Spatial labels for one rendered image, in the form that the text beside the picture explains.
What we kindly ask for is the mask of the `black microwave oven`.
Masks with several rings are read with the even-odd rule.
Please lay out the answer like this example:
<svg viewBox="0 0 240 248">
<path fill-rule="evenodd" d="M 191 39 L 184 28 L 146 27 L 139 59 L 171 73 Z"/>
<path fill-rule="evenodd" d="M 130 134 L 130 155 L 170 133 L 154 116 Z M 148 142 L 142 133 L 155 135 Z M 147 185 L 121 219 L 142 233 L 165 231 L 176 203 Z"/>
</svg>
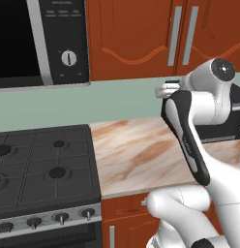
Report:
<svg viewBox="0 0 240 248">
<path fill-rule="evenodd" d="M 52 85 L 41 78 L 26 0 L 0 0 L 0 91 L 91 83 L 85 0 L 39 0 Z M 63 64 L 71 50 L 76 63 Z"/>
</svg>

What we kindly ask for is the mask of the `red-brown lower cupboard door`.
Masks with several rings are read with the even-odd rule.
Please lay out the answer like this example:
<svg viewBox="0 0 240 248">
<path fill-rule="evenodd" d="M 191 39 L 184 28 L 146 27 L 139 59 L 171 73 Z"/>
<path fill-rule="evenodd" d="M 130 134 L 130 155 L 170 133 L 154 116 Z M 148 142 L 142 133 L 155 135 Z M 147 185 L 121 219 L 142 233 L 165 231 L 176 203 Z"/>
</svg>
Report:
<svg viewBox="0 0 240 248">
<path fill-rule="evenodd" d="M 109 226 L 115 227 L 115 248 L 146 248 L 156 233 L 159 220 L 149 214 L 104 221 L 103 245 L 109 248 Z"/>
</svg>

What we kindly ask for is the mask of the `black gas stove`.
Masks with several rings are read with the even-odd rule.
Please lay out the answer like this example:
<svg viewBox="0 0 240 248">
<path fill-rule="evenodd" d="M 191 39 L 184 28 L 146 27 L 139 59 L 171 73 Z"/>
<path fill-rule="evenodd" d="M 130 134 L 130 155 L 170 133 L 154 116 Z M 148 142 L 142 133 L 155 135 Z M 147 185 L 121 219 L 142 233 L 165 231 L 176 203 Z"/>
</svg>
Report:
<svg viewBox="0 0 240 248">
<path fill-rule="evenodd" d="M 81 211 L 93 208 L 88 221 Z M 61 225 L 58 213 L 68 213 Z M 42 223 L 32 229 L 27 220 Z M 0 133 L 0 248 L 103 248 L 101 190 L 88 125 Z"/>
</svg>

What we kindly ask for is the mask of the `silver microwave knob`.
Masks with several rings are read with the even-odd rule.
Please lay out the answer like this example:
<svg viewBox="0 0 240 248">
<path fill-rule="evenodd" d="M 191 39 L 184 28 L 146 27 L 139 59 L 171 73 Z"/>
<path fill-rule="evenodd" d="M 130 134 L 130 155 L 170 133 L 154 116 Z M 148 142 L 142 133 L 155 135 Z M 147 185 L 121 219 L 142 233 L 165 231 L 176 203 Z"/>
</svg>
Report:
<svg viewBox="0 0 240 248">
<path fill-rule="evenodd" d="M 71 50 L 66 50 L 61 55 L 61 60 L 66 66 L 73 66 L 76 63 L 76 54 Z"/>
</svg>

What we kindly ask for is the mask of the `black stove knob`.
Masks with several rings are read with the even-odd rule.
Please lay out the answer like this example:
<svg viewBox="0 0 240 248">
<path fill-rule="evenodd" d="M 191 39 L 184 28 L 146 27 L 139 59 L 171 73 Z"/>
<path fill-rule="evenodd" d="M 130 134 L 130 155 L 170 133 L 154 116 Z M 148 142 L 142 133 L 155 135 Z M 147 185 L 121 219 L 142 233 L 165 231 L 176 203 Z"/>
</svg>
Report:
<svg viewBox="0 0 240 248">
<path fill-rule="evenodd" d="M 91 220 L 91 217 L 95 214 L 95 210 L 93 208 L 86 208 L 81 211 L 81 216 L 86 217 L 88 221 Z"/>
<path fill-rule="evenodd" d="M 36 229 L 42 223 L 42 219 L 39 217 L 33 217 L 27 220 L 27 225 L 33 230 Z"/>
<path fill-rule="evenodd" d="M 0 233 L 9 233 L 14 228 L 11 222 L 4 222 L 0 224 Z"/>
<path fill-rule="evenodd" d="M 64 223 L 69 219 L 69 214 L 62 212 L 62 213 L 58 213 L 54 216 L 54 220 L 56 222 L 59 222 L 61 225 L 64 225 Z"/>
</svg>

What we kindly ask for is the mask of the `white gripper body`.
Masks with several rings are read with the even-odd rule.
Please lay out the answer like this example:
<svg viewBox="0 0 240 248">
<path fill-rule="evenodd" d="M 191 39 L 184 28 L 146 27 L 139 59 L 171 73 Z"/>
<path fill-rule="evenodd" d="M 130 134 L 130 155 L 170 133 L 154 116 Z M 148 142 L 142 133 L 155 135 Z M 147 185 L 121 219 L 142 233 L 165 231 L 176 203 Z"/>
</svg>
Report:
<svg viewBox="0 0 240 248">
<path fill-rule="evenodd" d="M 178 83 L 165 83 L 155 89 L 157 99 L 166 99 L 180 88 Z"/>
</svg>

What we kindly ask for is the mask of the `red-brown cabinet door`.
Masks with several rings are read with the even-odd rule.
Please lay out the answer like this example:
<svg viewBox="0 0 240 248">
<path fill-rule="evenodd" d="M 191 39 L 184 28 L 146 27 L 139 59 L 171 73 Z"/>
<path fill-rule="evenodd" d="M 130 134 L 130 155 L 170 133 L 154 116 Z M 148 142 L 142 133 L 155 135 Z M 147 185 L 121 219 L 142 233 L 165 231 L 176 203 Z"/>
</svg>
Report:
<svg viewBox="0 0 240 248">
<path fill-rule="evenodd" d="M 86 0 L 91 78 L 173 74 L 175 17 L 185 0 Z"/>
<path fill-rule="evenodd" d="M 183 66 L 192 6 L 199 6 L 189 65 Z M 240 72 L 240 0 L 186 0 L 174 74 L 186 75 L 198 65 L 223 58 Z"/>
</svg>

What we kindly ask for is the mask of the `red-brown drawer front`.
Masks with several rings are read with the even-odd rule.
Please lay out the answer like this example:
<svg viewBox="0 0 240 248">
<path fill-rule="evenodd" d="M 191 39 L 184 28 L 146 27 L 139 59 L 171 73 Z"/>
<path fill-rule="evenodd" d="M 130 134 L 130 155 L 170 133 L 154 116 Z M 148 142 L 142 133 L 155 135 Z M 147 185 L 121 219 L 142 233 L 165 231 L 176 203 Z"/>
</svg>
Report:
<svg viewBox="0 0 240 248">
<path fill-rule="evenodd" d="M 147 193 L 142 193 L 102 200 L 103 216 L 109 220 L 146 213 L 147 207 L 141 204 L 146 197 Z"/>
</svg>

